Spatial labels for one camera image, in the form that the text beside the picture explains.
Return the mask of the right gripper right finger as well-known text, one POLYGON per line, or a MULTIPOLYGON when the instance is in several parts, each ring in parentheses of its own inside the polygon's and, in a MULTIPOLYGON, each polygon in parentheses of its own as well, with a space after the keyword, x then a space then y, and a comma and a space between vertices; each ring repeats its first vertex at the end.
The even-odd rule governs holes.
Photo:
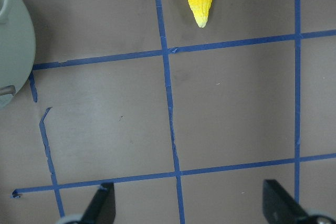
POLYGON ((263 181, 263 215, 268 223, 305 223, 307 212, 275 179, 263 181))

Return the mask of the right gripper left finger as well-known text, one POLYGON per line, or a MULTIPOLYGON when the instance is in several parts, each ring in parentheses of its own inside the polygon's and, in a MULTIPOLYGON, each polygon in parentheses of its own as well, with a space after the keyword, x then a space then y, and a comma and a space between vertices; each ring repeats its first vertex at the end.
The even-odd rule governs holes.
POLYGON ((81 217, 81 223, 113 224, 115 203, 114 183, 101 184, 81 217))

